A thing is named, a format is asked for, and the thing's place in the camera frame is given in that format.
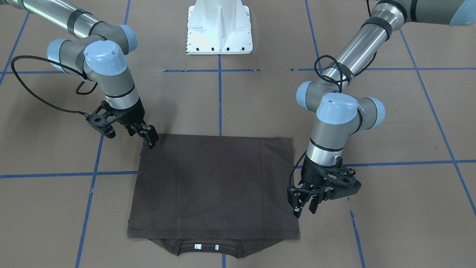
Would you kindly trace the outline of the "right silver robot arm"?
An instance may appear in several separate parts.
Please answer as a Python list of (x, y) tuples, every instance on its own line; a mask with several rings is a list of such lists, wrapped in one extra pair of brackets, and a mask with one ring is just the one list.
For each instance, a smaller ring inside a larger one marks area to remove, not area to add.
[(112, 26), (65, 0), (2, 0), (1, 4), (36, 14), (76, 37), (75, 41), (52, 41), (47, 58), (38, 57), (101, 88), (105, 100), (99, 107), (91, 114), (75, 114), (85, 117), (91, 127), (107, 138), (115, 137), (112, 124), (118, 122), (130, 136), (137, 134), (149, 148), (155, 146), (158, 134), (153, 125), (144, 121), (145, 110), (126, 60), (138, 45), (131, 27)]

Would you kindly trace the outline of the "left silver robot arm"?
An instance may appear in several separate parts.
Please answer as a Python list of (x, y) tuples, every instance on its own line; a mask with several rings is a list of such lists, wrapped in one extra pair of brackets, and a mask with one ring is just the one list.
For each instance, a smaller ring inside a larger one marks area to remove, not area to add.
[[(475, 23), (474, 0), (380, 0), (369, 18), (337, 57), (316, 59), (316, 81), (302, 83), (296, 102), (316, 114), (303, 163), (301, 179), (287, 187), (288, 202), (296, 218), (306, 204), (315, 213), (323, 201), (356, 194), (361, 183), (355, 170), (343, 164), (342, 153), (350, 135), (370, 130), (385, 118), (385, 107), (376, 98), (355, 98), (343, 89), (372, 63), (378, 49), (406, 23), (469, 26)], [(319, 72), (318, 63), (331, 63)]]

